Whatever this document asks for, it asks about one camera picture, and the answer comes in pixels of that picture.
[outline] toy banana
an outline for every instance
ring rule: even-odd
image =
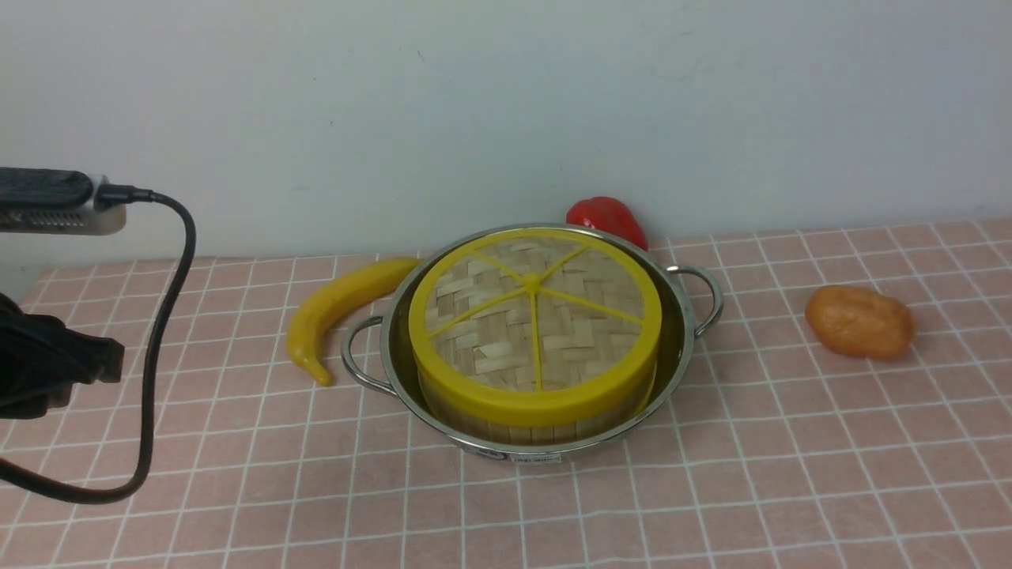
[[[419,262],[411,257],[380,260],[338,276],[313,293],[288,325],[291,362],[309,372],[321,386],[333,385],[334,378],[320,361],[327,331],[356,309],[393,293]]]

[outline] toy pepper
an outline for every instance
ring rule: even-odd
[[[632,212],[614,197],[599,195],[577,201],[566,214],[566,223],[594,228],[647,250],[647,236]]]

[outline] bamboo steamer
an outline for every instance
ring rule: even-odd
[[[439,420],[490,441],[551,444],[644,408],[661,323],[657,289],[628,254],[573,231],[517,229],[435,263],[408,335]]]

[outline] white wall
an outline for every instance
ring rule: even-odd
[[[2,0],[0,163],[206,254],[429,248],[619,196],[655,234],[1012,214],[1009,0]],[[0,236],[0,259],[174,256]]]

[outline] stainless steel pot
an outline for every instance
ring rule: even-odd
[[[661,346],[658,351],[657,378],[650,395],[647,407],[635,417],[620,425],[602,432],[596,436],[575,440],[572,442],[539,446],[521,446],[484,440],[465,432],[460,432],[443,424],[429,413],[418,384],[418,369],[408,337],[408,309],[415,290],[422,277],[440,258],[460,245],[486,235],[492,235],[516,229],[564,229],[582,233],[606,241],[618,247],[639,262],[650,274],[661,296],[661,308],[664,319],[661,326]],[[689,304],[688,296],[682,288],[670,276],[675,274],[691,274],[702,278],[713,297],[713,307],[701,323],[696,324],[695,315]],[[668,400],[675,388],[682,381],[685,369],[695,338],[702,335],[721,317],[724,311],[724,295],[721,286],[706,270],[693,266],[661,267],[642,249],[631,243],[612,235],[593,229],[562,224],[532,224],[501,227],[466,237],[452,243],[419,265],[404,279],[404,282],[394,293],[390,313],[383,316],[370,316],[352,327],[350,333],[341,345],[341,357],[344,367],[363,387],[380,393],[397,397],[408,406],[412,413],[425,421],[432,428],[442,432],[450,441],[467,453],[497,461],[508,460],[517,464],[555,464],[564,459],[572,459],[577,452],[587,451],[608,440],[623,435],[632,427],[639,425],[653,414]],[[351,355],[351,343],[356,335],[372,326],[381,328],[381,357],[389,383],[382,382],[366,375]]]

